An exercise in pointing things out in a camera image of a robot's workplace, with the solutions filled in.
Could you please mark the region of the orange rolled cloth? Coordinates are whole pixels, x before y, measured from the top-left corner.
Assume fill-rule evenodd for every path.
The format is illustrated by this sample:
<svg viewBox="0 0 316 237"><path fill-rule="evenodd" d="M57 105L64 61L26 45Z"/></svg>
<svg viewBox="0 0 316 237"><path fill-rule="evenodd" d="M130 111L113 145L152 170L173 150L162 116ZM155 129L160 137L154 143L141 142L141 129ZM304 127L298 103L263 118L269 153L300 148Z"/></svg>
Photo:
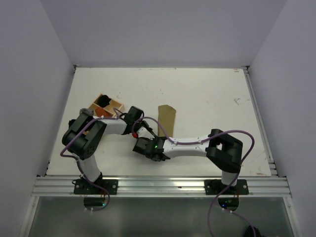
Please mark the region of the orange rolled cloth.
<svg viewBox="0 0 316 237"><path fill-rule="evenodd" d="M107 111L105 111L101 107L97 107L94 111L98 117L110 117L110 118L112 117L111 114L109 114Z"/></svg>

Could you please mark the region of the black rolled cloth far compartment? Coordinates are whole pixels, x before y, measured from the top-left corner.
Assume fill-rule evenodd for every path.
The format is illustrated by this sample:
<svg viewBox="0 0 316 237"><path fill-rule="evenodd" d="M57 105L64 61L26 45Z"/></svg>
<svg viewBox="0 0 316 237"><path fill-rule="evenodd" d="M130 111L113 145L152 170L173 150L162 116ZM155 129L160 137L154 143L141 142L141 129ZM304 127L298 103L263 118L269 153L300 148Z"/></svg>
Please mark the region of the black rolled cloth far compartment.
<svg viewBox="0 0 316 237"><path fill-rule="evenodd" d="M107 95L101 95L98 99L96 104L101 107L104 108L106 106L108 106L110 104L111 98L109 98Z"/></svg>

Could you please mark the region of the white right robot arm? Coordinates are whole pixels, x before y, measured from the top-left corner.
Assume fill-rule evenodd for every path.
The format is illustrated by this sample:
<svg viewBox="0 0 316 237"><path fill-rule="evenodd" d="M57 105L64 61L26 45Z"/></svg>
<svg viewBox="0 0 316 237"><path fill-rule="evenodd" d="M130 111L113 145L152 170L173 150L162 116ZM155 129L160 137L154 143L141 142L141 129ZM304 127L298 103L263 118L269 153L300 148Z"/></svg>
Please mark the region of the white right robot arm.
<svg viewBox="0 0 316 237"><path fill-rule="evenodd" d="M243 143L219 129L198 138L176 139L158 137L145 128L133 132L136 138L133 151L152 161L166 161L178 157L206 157L222 171L220 188L231 194L237 189L236 175L241 169Z"/></svg>

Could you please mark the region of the aluminium front rail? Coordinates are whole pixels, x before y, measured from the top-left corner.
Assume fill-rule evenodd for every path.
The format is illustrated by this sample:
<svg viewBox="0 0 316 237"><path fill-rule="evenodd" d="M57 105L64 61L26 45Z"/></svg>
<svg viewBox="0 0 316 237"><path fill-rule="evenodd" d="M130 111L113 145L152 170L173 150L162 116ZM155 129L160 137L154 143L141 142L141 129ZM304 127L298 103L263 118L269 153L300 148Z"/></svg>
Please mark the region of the aluminium front rail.
<svg viewBox="0 0 316 237"><path fill-rule="evenodd" d="M35 197L73 197L77 176L38 177L31 194ZM105 176L110 184L108 190L114 197L163 197L163 198L202 198L213 197L210 182L215 177L176 177L176 176ZM245 198L287 198L291 190L286 178L242 177L235 188L230 188L226 197Z"/></svg>

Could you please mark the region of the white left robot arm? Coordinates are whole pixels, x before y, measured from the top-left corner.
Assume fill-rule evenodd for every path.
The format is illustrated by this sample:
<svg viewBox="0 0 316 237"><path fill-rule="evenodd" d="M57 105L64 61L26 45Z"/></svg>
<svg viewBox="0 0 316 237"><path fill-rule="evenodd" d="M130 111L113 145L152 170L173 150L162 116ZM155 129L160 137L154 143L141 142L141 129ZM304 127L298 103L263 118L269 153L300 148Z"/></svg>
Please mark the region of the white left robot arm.
<svg viewBox="0 0 316 237"><path fill-rule="evenodd" d="M85 188L92 194L102 190L102 172L97 166L95 151L104 135L128 135L138 138L143 134L154 138L156 135L149 125L140 120L144 112L132 106L127 113L114 109L112 117L93 116L87 110L80 113L77 119L70 121L69 128L62 138L65 146L61 157L73 158L76 161Z"/></svg>

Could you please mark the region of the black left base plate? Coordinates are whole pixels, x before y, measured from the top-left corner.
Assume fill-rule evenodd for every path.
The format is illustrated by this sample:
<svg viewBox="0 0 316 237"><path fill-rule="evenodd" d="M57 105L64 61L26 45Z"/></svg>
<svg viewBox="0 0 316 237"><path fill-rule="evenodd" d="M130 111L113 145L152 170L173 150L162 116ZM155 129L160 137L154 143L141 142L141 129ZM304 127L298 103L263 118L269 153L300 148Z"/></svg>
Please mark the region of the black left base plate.
<svg viewBox="0 0 316 237"><path fill-rule="evenodd" d="M85 179L76 179L72 181L75 186L73 193L75 195L101 195L105 194L105 191L99 187L108 191L110 195L116 195L117 189L119 187L118 180L115 179L98 179L92 185L88 183Z"/></svg>

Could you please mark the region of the black object bottom corner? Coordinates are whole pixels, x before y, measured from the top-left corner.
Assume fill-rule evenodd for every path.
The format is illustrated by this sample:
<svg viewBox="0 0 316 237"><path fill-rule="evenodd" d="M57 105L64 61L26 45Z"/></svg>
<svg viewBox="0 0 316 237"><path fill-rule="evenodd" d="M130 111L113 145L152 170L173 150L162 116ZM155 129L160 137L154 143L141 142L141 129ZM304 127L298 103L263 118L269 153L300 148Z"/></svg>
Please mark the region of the black object bottom corner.
<svg viewBox="0 0 316 237"><path fill-rule="evenodd" d="M243 237L264 237L260 231L254 227L248 226L248 228L245 230Z"/></svg>

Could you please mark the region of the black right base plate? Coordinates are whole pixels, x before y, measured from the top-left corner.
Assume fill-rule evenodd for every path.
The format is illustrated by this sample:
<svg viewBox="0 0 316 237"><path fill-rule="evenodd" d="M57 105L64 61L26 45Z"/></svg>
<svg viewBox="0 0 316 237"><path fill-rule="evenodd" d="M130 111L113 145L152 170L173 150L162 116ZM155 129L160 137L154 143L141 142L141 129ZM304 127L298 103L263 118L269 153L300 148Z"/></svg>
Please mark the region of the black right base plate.
<svg viewBox="0 0 316 237"><path fill-rule="evenodd" d="M204 180L204 189L206 195L218 195L222 192L227 185L223 184L219 179L207 179ZM248 195L248 184L244 179L238 179L236 185L229 186L223 193L223 195Z"/></svg>

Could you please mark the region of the grey striped rolled cloth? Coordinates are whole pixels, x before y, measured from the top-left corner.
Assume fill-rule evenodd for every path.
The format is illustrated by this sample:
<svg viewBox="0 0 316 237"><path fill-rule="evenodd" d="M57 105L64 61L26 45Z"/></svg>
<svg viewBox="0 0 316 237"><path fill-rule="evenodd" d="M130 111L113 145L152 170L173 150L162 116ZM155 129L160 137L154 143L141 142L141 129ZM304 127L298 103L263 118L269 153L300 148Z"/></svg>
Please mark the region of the grey striped rolled cloth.
<svg viewBox="0 0 316 237"><path fill-rule="evenodd" d="M94 111L92 109L87 109L87 108L82 108L79 111L80 114L87 114L89 116L93 116L94 115Z"/></svg>

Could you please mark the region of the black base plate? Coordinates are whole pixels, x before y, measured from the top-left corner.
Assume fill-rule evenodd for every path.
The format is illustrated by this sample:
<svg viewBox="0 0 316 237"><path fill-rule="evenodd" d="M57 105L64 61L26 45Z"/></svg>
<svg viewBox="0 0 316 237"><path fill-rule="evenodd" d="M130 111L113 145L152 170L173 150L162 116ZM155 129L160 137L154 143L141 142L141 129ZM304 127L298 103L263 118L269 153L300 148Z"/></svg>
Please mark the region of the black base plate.
<svg viewBox="0 0 316 237"><path fill-rule="evenodd" d="M116 195L117 189L119 187L118 180L115 179L98 179L92 185L88 183L85 179L76 179L72 181L75 186L73 193L75 195L101 195L105 194L105 191L99 187L108 191L110 195Z"/></svg>
<svg viewBox="0 0 316 237"><path fill-rule="evenodd" d="M204 189L206 195L218 195L222 192L227 185L223 184L219 179L207 179L204 180ZM248 195L248 184L244 179L238 179L236 185L229 186L223 193L223 195Z"/></svg>

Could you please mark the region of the black rolled cloth near compartment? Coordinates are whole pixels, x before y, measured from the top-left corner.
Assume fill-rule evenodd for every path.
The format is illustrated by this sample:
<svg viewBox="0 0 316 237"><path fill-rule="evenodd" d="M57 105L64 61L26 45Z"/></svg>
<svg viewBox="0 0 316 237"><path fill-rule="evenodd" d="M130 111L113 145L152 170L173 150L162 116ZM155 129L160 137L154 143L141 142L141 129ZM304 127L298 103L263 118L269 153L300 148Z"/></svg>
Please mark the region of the black rolled cloth near compartment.
<svg viewBox="0 0 316 237"><path fill-rule="evenodd" d="M72 119L68 122L68 126L69 126L69 129L72 130L73 129L73 124L76 120L75 119Z"/></svg>

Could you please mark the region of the olive and cream underwear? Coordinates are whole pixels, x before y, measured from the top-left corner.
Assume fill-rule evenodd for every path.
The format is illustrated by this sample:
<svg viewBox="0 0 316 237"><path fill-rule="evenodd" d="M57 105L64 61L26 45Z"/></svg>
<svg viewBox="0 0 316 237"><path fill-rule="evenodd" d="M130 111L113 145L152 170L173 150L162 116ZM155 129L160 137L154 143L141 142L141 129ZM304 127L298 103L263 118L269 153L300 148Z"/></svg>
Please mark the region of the olive and cream underwear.
<svg viewBox="0 0 316 237"><path fill-rule="evenodd" d="M175 117L176 110L173 107L169 105L158 106L158 122L169 137L173 136Z"/></svg>

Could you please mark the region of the wooden divided organizer box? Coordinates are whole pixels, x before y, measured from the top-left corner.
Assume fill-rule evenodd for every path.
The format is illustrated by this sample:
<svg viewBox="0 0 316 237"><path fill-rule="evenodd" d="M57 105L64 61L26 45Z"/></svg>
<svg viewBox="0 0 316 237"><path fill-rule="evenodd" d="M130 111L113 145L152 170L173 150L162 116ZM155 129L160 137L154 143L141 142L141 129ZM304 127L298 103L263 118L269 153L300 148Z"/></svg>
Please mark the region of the wooden divided organizer box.
<svg viewBox="0 0 316 237"><path fill-rule="evenodd" d="M100 94L94 102L88 108L80 109L81 113L87 113L95 118L104 117L102 120L98 120L83 133L88 135L89 131L97 126L100 129L104 129L102 135L117 134L122 135L126 129L126 124L119 118L124 111L124 105L105 94Z"/></svg>

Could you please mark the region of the black rolled cloth compartment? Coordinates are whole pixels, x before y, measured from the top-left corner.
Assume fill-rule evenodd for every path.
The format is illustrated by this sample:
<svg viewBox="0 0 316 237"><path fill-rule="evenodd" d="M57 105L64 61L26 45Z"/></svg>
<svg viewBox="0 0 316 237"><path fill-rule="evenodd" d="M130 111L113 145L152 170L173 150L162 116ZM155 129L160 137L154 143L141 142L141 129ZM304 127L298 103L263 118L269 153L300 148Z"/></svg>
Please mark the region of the black rolled cloth compartment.
<svg viewBox="0 0 316 237"><path fill-rule="evenodd" d="M69 126L69 129L72 130L73 129L73 124L76 120L75 119L72 119L68 122L68 126Z"/></svg>
<svg viewBox="0 0 316 237"><path fill-rule="evenodd" d="M98 99L96 104L101 107L104 108L106 106L108 106L110 104L111 98L109 98L107 95L101 95Z"/></svg>

